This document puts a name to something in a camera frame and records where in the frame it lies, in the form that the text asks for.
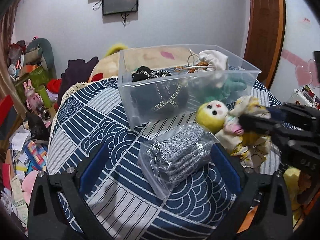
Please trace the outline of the blue white patterned cloth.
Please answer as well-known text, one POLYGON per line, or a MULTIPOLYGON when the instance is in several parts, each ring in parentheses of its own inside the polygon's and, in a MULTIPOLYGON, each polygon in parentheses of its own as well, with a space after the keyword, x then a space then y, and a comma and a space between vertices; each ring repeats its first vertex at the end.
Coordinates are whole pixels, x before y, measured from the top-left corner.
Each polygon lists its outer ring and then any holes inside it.
POLYGON ((115 239, 206 239, 235 201, 214 164, 155 195, 138 164, 141 143, 195 121, 187 113, 131 129, 115 78, 81 85, 61 103, 50 136, 47 171, 77 167, 106 144, 109 159, 84 199, 115 239))

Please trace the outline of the beige fleece blanket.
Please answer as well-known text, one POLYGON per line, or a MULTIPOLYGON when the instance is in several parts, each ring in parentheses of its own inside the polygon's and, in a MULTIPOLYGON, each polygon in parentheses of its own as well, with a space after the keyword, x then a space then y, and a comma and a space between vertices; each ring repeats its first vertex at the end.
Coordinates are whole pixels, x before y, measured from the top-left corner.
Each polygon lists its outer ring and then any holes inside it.
POLYGON ((121 59, 124 60, 125 70, 132 73, 141 66, 149 67, 152 70, 181 67, 187 64, 189 55, 189 48, 183 46, 157 46, 121 50, 100 60, 93 68, 88 82, 117 77, 121 59))

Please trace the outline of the green bottle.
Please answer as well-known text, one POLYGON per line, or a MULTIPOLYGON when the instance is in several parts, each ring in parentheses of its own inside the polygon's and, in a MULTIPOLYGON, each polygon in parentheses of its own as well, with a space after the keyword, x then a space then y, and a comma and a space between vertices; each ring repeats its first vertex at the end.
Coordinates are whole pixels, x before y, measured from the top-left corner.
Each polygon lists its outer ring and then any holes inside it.
POLYGON ((37 89, 37 93, 41 97, 43 104, 46 108, 50 108, 52 106, 52 102, 50 100, 50 97, 47 93, 47 90, 44 85, 40 85, 37 89))

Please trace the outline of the pink rabbit toy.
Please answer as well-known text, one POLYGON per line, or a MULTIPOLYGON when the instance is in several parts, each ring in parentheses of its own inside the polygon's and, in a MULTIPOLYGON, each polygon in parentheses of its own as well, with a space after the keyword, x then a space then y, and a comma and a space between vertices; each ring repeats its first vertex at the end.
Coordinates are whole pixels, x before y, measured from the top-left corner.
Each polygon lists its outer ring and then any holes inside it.
POLYGON ((38 105, 43 105, 43 101, 31 83, 31 79, 23 83, 24 94, 27 99, 27 107, 31 111, 35 111, 38 105))

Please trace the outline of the white drawstring pouch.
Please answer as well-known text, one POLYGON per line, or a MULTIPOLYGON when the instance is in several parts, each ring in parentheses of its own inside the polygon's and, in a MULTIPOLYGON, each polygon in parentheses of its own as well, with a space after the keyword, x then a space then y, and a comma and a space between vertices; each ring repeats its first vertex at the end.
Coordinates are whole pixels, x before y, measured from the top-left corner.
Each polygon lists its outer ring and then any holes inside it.
POLYGON ((187 59, 189 73, 228 70, 228 56, 217 50, 203 50, 196 54, 190 50, 187 59))

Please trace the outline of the yellow-haired rag doll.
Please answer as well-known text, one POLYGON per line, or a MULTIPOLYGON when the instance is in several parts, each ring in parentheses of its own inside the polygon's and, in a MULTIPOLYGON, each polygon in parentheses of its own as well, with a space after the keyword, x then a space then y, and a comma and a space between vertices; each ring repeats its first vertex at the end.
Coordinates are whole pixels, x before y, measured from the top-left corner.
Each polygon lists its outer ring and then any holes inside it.
POLYGON ((271 118, 267 108, 250 95, 238 98, 231 110, 217 100, 204 103, 197 110, 196 122, 214 133, 229 155, 240 159, 242 166, 257 168, 267 159, 271 150, 271 138, 268 135, 245 132, 239 123, 242 114, 271 118))

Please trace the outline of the clear plastic storage bin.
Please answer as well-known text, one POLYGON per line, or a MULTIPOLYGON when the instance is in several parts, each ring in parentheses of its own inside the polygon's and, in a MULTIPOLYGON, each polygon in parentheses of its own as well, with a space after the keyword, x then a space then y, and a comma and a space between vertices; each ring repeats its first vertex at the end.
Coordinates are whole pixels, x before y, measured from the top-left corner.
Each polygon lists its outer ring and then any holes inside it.
POLYGON ((222 87, 224 82, 231 77, 241 78, 245 81, 247 89, 243 95, 250 94, 253 85, 260 74, 260 69, 217 45, 203 45, 203 44, 184 44, 184 45, 170 45, 183 46, 189 48, 194 53, 198 54, 203 50, 217 50, 228 56, 228 70, 212 71, 212 72, 194 72, 189 73, 186 67, 168 67, 158 70, 152 70, 149 67, 141 66, 135 72, 127 72, 125 70, 124 60, 119 62, 118 72, 118 88, 120 97, 125 109, 125 113, 131 128, 140 126, 143 123, 153 122, 157 120, 172 118, 176 115, 185 114, 188 112, 195 112, 203 104, 200 99, 202 91, 206 87, 222 87), (179 80, 182 85, 187 87, 189 99, 187 105, 169 115, 142 115, 139 113, 137 106, 132 102, 131 91, 139 86, 149 85, 154 82, 179 80))

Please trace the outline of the yellow plush headband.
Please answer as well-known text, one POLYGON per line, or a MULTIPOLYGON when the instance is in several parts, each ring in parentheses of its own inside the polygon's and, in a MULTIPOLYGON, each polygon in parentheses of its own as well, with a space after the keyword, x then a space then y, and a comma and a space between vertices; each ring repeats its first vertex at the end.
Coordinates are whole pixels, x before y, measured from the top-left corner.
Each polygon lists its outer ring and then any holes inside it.
POLYGON ((121 50, 125 50, 125 49, 128 49, 128 46, 126 46, 125 44, 123 43, 116 43, 114 45, 112 45, 108 51, 106 52, 105 54, 105 57, 107 56, 110 56, 112 54, 115 54, 115 53, 118 53, 120 52, 121 50))

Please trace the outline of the brown wooden door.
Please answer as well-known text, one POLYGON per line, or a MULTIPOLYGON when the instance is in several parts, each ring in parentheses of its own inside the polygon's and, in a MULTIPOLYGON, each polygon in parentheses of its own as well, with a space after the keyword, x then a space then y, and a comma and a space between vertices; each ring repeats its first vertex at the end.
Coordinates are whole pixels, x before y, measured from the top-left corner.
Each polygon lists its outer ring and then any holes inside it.
POLYGON ((261 70, 258 80, 268 89, 278 68, 285 23, 285 0, 251 0, 244 59, 261 70))

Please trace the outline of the green knitted item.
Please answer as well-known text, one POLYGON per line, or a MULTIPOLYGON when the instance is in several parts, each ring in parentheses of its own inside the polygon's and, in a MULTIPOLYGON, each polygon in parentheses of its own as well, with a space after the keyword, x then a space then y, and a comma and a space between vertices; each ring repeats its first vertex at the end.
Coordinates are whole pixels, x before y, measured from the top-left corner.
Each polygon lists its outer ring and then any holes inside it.
POLYGON ((206 87, 200 96, 203 103, 217 100, 228 104, 243 96, 247 85, 241 78, 228 78, 222 87, 206 87))

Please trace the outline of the green storage box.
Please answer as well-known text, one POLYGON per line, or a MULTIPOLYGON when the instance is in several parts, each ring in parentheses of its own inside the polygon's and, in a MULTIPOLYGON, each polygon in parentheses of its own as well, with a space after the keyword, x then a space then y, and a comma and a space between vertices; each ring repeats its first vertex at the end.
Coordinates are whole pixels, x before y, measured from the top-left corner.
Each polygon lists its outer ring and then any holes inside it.
POLYGON ((22 76, 22 78, 18 78, 17 81, 14 82, 14 86, 22 102, 26 102, 23 83, 27 82, 28 79, 31 80, 33 87, 37 89, 40 85, 47 86, 47 83, 50 81, 50 75, 42 66, 39 66, 32 72, 22 76))

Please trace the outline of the black knit item with chain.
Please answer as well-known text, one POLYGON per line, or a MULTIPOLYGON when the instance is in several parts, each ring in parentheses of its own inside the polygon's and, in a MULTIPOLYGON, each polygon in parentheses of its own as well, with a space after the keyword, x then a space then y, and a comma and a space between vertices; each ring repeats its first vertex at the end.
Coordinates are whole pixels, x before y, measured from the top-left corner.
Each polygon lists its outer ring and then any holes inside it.
POLYGON ((169 115, 187 105, 189 93, 179 80, 152 82, 131 91, 132 102, 142 115, 169 115))

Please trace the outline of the grey green plush toy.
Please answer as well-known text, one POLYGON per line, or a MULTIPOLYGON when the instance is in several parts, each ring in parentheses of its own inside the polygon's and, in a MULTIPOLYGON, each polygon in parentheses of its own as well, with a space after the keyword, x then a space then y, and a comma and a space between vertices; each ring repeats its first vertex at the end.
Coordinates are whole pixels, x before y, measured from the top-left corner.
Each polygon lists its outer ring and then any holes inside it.
POLYGON ((48 72, 50 78, 56 78, 54 55, 50 42, 45 38, 32 40, 26 47, 24 65, 38 65, 48 72))

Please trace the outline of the bagged grey knit cloth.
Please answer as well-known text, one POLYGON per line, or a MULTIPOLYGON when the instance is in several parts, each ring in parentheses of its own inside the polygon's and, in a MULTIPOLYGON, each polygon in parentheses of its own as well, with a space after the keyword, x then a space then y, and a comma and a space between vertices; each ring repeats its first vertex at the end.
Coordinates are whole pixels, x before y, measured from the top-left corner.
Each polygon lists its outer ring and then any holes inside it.
POLYGON ((211 161, 218 142, 201 125, 185 124, 141 143, 138 166, 156 196, 165 200, 176 185, 211 161))

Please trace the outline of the small black wall monitor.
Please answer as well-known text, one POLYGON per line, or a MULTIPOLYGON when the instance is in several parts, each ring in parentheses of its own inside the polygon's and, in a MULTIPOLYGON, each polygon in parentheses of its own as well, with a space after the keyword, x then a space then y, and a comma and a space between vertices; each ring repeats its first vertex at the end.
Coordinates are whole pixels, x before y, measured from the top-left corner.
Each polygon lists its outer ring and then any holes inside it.
POLYGON ((103 0, 103 16, 136 12, 138 0, 103 0))

